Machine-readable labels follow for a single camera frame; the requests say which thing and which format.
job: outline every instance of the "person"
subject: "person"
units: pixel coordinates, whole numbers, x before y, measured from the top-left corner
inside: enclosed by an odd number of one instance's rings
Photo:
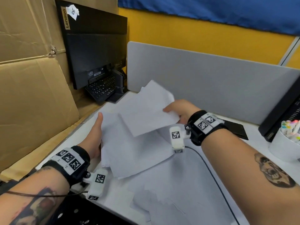
[[[176,100],[163,111],[175,111],[180,116],[179,123],[186,124],[200,109],[186,100]],[[100,155],[102,121],[103,115],[99,113],[90,133],[78,145],[86,150],[90,159]],[[212,132],[201,147],[251,225],[299,224],[300,187],[275,163],[227,129]],[[10,191],[63,195],[69,189],[69,182],[60,172],[44,166]],[[2,194],[1,224],[44,224],[62,201],[62,197]]]

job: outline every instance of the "person's right arm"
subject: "person's right arm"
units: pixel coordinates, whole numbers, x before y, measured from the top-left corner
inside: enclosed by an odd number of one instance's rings
[[[164,109],[177,112],[182,124],[198,110],[186,100]],[[300,186],[276,164],[226,129],[201,147],[251,225],[300,224]]]

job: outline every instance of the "keyboard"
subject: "keyboard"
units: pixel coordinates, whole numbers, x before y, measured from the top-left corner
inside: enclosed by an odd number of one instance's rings
[[[85,89],[97,103],[102,103],[115,92],[115,78],[113,75],[110,75],[85,86]]]

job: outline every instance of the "qr code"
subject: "qr code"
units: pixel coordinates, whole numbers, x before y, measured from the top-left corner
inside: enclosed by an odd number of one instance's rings
[[[75,158],[75,156],[73,156],[71,153],[67,153],[66,155],[64,155],[63,157],[62,157],[62,159],[64,160],[64,161],[66,161],[67,163],[68,162],[70,162],[72,159],[74,159]]]
[[[74,159],[71,163],[69,163],[69,165],[73,170],[76,170],[81,166],[81,163],[77,159]]]
[[[56,155],[58,156],[63,156],[64,154],[66,154],[68,151],[66,150],[61,150],[59,153],[57,153]]]
[[[208,116],[207,118],[205,118],[206,121],[208,121],[209,123],[213,123],[215,121],[215,119],[211,116]]]
[[[98,198],[99,198],[99,197],[95,197],[95,196],[92,196],[92,195],[90,195],[90,196],[88,197],[89,200],[98,200]]]
[[[206,124],[204,121],[201,121],[198,127],[202,130],[205,130],[205,128],[208,127],[208,124]]]
[[[179,132],[178,132],[178,131],[177,131],[177,132],[172,132],[172,138],[173,138],[173,139],[180,138]]]
[[[104,179],[105,179],[105,175],[97,174],[97,177],[96,177],[95,182],[103,183],[103,182],[104,182]]]

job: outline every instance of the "pen holder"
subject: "pen holder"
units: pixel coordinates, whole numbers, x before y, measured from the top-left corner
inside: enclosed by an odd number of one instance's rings
[[[269,151],[285,162],[296,161],[300,158],[300,145],[284,136],[280,129],[270,144]]]

